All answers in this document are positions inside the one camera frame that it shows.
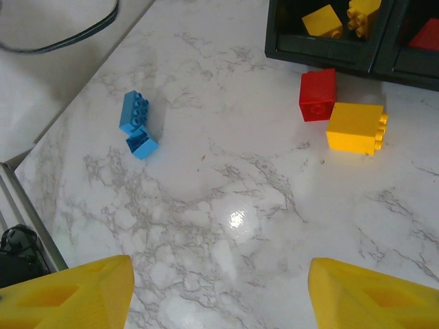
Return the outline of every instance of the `toy brick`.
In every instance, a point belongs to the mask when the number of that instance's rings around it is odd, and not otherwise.
[[[369,39],[378,17],[381,0],[351,0],[347,11],[348,28],[359,38]]]
[[[373,155],[383,145],[387,120],[380,105],[335,103],[327,128],[329,148]]]
[[[409,44],[410,47],[439,50],[439,19],[429,19]]]
[[[149,102],[135,90],[125,94],[119,128],[126,134],[137,129],[144,129],[146,125]]]
[[[314,258],[308,290],[319,329],[439,328],[439,290]]]
[[[147,158],[152,152],[158,149],[158,144],[142,129],[133,132],[126,142],[132,155],[140,160]]]
[[[305,17],[302,17],[310,36],[324,36],[327,38],[341,38],[343,34],[342,22],[331,5],[326,5]]]
[[[304,121],[329,120],[336,101],[335,69],[302,74],[299,106]]]

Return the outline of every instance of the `black cable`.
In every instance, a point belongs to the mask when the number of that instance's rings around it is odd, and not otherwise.
[[[116,20],[116,17],[119,13],[119,4],[120,0],[116,0],[115,7],[111,11],[111,13],[101,21],[97,22],[93,26],[90,26],[88,29],[85,29],[84,31],[75,34],[74,36],[71,36],[70,38],[61,40],[59,42],[55,42],[51,45],[41,47],[41,48],[35,48],[35,49],[22,49],[22,48],[14,48],[9,47],[5,45],[3,42],[0,41],[0,49],[4,51],[8,51],[10,53],[26,53],[26,54],[36,54],[36,53],[48,53],[53,50],[61,49],[67,46],[74,45],[75,43],[78,43],[80,41],[83,41],[87,38],[90,38],[91,36],[95,35],[97,32],[102,31],[106,27],[108,27],[112,22]]]

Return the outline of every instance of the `red lego brick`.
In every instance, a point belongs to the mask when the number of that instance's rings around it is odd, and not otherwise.
[[[425,50],[439,50],[439,19],[429,19],[409,46]]]
[[[329,120],[335,103],[335,69],[302,74],[299,106],[304,121]]]

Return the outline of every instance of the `yellow 3d printed part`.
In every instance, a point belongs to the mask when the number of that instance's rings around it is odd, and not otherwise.
[[[0,328],[123,329],[134,290],[129,256],[0,289]]]
[[[326,5],[311,14],[302,17],[310,36],[325,36],[327,38],[341,38],[343,34],[342,22],[331,5]]]
[[[383,145],[387,119],[381,105],[335,103],[327,128],[329,148],[373,155]]]
[[[329,258],[314,258],[308,289],[319,329],[436,329],[439,291]]]
[[[359,38],[369,39],[378,17],[381,0],[351,0],[347,11],[348,28]]]

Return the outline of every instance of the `black storage bin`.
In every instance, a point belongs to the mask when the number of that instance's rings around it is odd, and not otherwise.
[[[408,46],[431,18],[439,18],[438,1],[398,2],[383,34],[373,69],[375,78],[439,90],[439,51]]]
[[[302,17],[328,4],[332,5],[343,24],[341,39],[309,36],[302,23]],[[348,5],[348,0],[270,0],[266,56],[318,67],[333,67],[356,75],[370,75],[394,0],[381,2],[369,40],[359,39],[347,28]]]

